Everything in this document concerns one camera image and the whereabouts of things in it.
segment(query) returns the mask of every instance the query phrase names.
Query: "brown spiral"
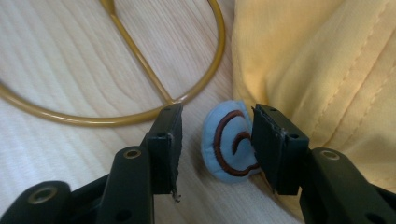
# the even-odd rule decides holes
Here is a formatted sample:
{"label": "brown spiral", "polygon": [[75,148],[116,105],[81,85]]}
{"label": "brown spiral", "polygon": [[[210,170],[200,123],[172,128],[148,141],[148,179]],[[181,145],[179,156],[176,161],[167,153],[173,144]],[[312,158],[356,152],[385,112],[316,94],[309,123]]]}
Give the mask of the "brown spiral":
{"label": "brown spiral", "polygon": [[[220,167],[229,175],[233,175],[233,176],[245,176],[248,175],[248,173],[251,170],[255,170],[257,168],[259,168],[259,164],[255,163],[253,165],[250,165],[248,168],[246,168],[245,170],[236,170],[233,167],[231,167],[226,160],[224,160],[224,157],[221,153],[221,137],[222,137],[222,132],[225,128],[225,126],[227,126],[228,122],[230,122],[233,118],[235,117],[242,117],[244,118],[244,114],[240,111],[240,110],[233,110],[230,113],[228,113],[224,118],[222,118],[222,120],[220,121],[218,127],[216,128],[216,132],[215,132],[215,139],[213,141],[213,147],[215,149],[215,156],[216,159],[220,165]],[[238,145],[239,143],[244,140],[244,139],[248,139],[250,141],[250,134],[247,132],[241,132],[239,133],[235,139],[233,140],[233,155],[235,155],[236,150],[238,150]]]}

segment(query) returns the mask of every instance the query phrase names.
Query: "spiral pattern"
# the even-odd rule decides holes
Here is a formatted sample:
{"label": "spiral pattern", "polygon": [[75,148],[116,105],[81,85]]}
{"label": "spiral pattern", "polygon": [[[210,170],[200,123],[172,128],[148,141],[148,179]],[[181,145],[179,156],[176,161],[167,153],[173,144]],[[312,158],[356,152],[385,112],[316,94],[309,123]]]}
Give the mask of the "spiral pattern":
{"label": "spiral pattern", "polygon": [[[233,110],[229,112],[224,118],[221,119],[218,127],[216,128],[213,147],[215,149],[216,160],[218,161],[221,168],[227,174],[233,176],[246,176],[249,174],[250,171],[258,169],[260,165],[258,163],[255,163],[253,165],[249,165],[249,167],[247,167],[245,170],[236,170],[233,167],[231,167],[226,160],[224,160],[224,157],[221,153],[221,137],[223,130],[227,126],[227,124],[236,117],[245,118],[244,114],[240,110]],[[239,143],[244,139],[248,139],[250,141],[250,134],[248,132],[241,132],[236,135],[236,137],[233,140],[233,146],[232,146],[233,155],[235,155],[236,151],[238,150]]]}

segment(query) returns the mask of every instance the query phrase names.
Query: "gold wire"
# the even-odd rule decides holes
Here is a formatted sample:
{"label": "gold wire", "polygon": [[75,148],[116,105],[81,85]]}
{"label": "gold wire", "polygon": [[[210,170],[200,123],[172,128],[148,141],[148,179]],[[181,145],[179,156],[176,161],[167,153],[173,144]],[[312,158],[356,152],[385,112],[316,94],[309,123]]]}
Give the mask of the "gold wire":
{"label": "gold wire", "polygon": [[72,116],[66,115],[59,112],[54,112],[48,110],[46,108],[40,107],[38,105],[34,105],[26,100],[22,99],[15,92],[8,89],[3,83],[0,82],[0,97],[2,97],[5,101],[10,104],[16,106],[17,108],[30,113],[32,115],[38,116],[43,119],[49,119],[55,122],[77,125],[77,126],[86,126],[86,127],[115,127],[115,126],[123,126],[141,123],[144,121],[155,119],[160,113],[161,109],[167,105],[175,104],[175,103],[183,103],[186,104],[189,100],[195,97],[210,81],[210,79],[215,75],[219,64],[221,62],[221,58],[225,48],[225,26],[224,19],[221,15],[221,10],[219,8],[219,4],[216,0],[207,0],[209,5],[212,7],[213,13],[215,15],[216,23],[218,26],[218,45],[216,48],[216,53],[214,55],[212,63],[209,65],[205,74],[201,77],[201,79],[190,88],[184,95],[179,96],[176,99],[172,99],[166,89],[163,87],[163,84],[157,78],[155,73],[152,71],[151,67],[147,63],[145,57],[142,55],[132,38],[128,35],[127,31],[123,27],[120,19],[116,14],[116,7],[114,4],[114,0],[101,0],[101,3],[107,13],[110,15],[111,19],[119,29],[121,35],[125,39],[125,42],[128,44],[131,51],[134,53],[137,60],[144,67],[149,79],[154,84],[157,89],[157,92],[162,96],[164,100],[164,105],[159,106],[157,108],[137,113],[134,115],[123,116],[123,117],[115,117],[115,118],[86,118],[80,116]]}

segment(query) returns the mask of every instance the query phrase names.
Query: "bolt hole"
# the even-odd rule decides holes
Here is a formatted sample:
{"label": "bolt hole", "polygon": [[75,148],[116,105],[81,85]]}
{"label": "bolt hole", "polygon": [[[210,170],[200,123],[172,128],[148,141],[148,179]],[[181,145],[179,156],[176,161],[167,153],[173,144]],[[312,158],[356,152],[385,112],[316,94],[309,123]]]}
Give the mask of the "bolt hole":
{"label": "bolt hole", "polygon": [[123,210],[120,210],[120,211],[116,214],[115,219],[116,219],[116,221],[118,221],[118,222],[123,222],[123,221],[128,220],[131,216],[132,216],[131,211],[129,211],[129,210],[127,210],[127,209],[123,209]]}
{"label": "bolt hole", "polygon": [[292,134],[289,134],[289,137],[290,138],[298,138],[300,136],[298,134],[292,133]]}
{"label": "bolt hole", "polygon": [[48,201],[56,195],[58,190],[53,186],[44,187],[36,190],[28,198],[28,203],[39,204]]}
{"label": "bolt hole", "polygon": [[134,159],[136,157],[139,157],[141,154],[142,152],[137,149],[130,149],[124,153],[124,157],[126,159]]}
{"label": "bolt hole", "polygon": [[328,150],[321,151],[320,154],[322,154],[324,157],[326,157],[327,159],[332,160],[332,161],[340,160],[340,156],[338,156],[336,153],[328,151]]}
{"label": "bolt hole", "polygon": [[385,224],[384,218],[381,216],[374,214],[374,213],[367,213],[366,214],[367,219],[369,219],[371,222],[375,224]]}

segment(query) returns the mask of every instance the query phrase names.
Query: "metal screw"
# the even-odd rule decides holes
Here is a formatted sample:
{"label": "metal screw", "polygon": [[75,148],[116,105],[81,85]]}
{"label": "metal screw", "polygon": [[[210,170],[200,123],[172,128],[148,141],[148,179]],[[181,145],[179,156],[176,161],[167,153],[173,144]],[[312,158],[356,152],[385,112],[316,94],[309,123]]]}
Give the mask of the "metal screw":
{"label": "metal screw", "polygon": [[137,149],[129,149],[128,151],[124,152],[124,157],[126,159],[135,159],[142,154],[140,150]]}
{"label": "metal screw", "polygon": [[338,156],[336,153],[329,151],[329,150],[323,150],[320,152],[320,154],[332,161],[340,160],[340,156]]}
{"label": "metal screw", "polygon": [[44,203],[49,199],[53,198],[57,192],[58,192],[57,188],[53,186],[46,186],[33,192],[29,196],[27,202],[31,204]]}

